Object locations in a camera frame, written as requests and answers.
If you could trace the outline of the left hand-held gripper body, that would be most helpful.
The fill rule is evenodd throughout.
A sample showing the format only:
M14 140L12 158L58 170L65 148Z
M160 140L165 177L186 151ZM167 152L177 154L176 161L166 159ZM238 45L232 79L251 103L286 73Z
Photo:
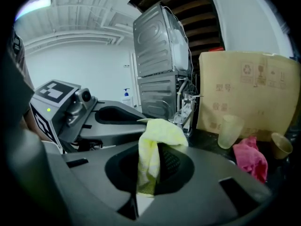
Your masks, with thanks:
M98 99L89 89L50 80L35 89L30 107L39 129L59 150L75 150L75 142Z

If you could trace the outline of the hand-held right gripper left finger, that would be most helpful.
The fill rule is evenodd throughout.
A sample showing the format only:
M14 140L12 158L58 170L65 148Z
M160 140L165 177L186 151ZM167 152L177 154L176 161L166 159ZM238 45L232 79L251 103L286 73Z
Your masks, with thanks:
M107 171L108 161L137 148L130 142L98 151L58 156L58 186L72 225L138 225L134 195L118 189Z

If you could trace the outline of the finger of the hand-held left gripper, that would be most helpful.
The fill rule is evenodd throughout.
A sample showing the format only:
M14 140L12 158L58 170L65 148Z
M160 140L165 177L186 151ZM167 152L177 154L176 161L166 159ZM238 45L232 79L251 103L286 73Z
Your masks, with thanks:
M79 133L79 147L123 145L137 141L145 124L84 124Z
M95 120L100 124L140 124L146 117L134 108L118 101L98 101L95 106Z

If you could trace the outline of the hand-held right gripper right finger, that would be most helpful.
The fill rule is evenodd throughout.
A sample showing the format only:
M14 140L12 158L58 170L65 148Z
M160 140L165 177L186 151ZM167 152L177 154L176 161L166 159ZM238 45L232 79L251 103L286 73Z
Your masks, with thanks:
M250 226L269 206L271 190L226 158L193 147L161 149L180 160L163 194L140 216L146 226Z

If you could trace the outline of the yellow cloth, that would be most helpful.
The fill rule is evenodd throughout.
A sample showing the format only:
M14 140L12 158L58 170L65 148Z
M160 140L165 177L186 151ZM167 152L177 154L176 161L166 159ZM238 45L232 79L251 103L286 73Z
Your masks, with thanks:
M138 141L137 194L153 198L160 173L158 145L189 146L181 128L164 119L139 119L146 125Z

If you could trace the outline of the translucent plastic cup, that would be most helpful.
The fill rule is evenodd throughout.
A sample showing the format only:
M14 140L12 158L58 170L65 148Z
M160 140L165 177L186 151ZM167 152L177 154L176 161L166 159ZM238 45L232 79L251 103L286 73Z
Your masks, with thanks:
M218 136L218 145L222 149L231 148L239 138L245 121L234 115L225 115L222 119L221 130Z

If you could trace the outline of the small tan bowl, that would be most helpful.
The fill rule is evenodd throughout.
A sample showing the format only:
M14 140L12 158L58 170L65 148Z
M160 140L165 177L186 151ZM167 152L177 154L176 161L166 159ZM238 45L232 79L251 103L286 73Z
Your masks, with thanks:
M282 160L293 152L293 146L285 136L274 132L271 134L271 150L275 159Z

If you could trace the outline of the person's left forearm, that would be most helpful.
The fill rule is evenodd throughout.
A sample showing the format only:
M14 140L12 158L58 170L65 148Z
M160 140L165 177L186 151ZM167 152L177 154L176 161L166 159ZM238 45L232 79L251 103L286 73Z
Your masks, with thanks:
M26 112L23 114L21 126L24 129L28 129L31 132L38 135L42 141L51 142L51 140L47 136L45 136L45 134L39 129L38 125L36 124L36 121L34 119L34 116L32 114L32 110L30 107L28 107L26 109Z

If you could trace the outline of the white pump lotion bottle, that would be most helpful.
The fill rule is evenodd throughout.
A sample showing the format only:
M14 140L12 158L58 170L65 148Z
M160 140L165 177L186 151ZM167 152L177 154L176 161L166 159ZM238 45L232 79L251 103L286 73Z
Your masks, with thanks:
M133 96L129 94L130 88L125 88L124 89L124 95L121 98L121 102L127 106L130 106L132 108L134 108L134 99Z

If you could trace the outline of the white door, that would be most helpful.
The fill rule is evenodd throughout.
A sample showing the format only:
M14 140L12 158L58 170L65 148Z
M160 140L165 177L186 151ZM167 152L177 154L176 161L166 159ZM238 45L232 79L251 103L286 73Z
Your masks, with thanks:
M135 67L134 67L134 60L133 60L133 53L132 51L129 51L129 61L130 61L130 72L131 72L131 81L132 81L132 94L133 94L133 102L134 102L134 108L137 110L139 107L138 103L138 95L136 90L136 75L135 75Z

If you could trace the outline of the gray appliance with ribbed panel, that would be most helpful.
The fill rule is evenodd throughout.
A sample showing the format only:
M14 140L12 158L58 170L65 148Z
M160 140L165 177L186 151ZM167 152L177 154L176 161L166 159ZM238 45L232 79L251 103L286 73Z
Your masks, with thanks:
M198 91L186 72L168 72L138 78L142 113L168 120L180 109L183 93Z

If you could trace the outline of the black marble kitchen counter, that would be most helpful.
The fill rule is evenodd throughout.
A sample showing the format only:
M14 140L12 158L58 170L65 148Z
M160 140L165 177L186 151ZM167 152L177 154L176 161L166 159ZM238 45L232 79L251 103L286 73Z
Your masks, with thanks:
M218 135L198 129L193 129L188 142L189 146L210 151L236 162L233 149L222 149L217 143ZM268 162L268 176L266 185L273 192L296 193L297 186L295 183L298 179L299 163L297 162L298 151L293 152L283 160L273 157L271 144L269 142L257 141L259 151L265 156Z

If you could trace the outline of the pink rag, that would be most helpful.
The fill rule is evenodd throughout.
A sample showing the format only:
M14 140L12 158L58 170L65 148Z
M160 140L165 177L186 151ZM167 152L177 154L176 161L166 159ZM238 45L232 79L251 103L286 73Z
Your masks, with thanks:
M254 136L242 139L233 145L237 166L265 184L268 175L268 162L259 151Z

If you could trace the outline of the gray appliance with oval embossing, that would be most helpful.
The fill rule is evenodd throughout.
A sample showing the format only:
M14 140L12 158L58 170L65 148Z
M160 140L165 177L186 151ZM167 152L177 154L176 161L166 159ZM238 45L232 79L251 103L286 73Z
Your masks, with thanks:
M133 23L138 77L191 69L188 38L182 23L166 7L157 3Z

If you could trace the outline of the long ceiling light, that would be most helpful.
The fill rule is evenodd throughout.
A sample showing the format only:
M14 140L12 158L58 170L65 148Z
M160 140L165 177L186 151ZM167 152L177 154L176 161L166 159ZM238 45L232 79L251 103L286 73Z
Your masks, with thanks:
M41 8L49 7L51 6L51 4L52 4L52 0L36 0L27 3L24 6L22 6L21 9L18 11L17 15L15 16L15 21L30 12L33 12Z

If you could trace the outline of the cardboard box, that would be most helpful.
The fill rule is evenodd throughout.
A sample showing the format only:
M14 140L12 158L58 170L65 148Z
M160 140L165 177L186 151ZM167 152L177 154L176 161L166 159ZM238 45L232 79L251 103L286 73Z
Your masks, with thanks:
M199 56L197 129L219 133L225 115L244 120L241 137L286 133L301 88L301 64L276 54L211 51Z

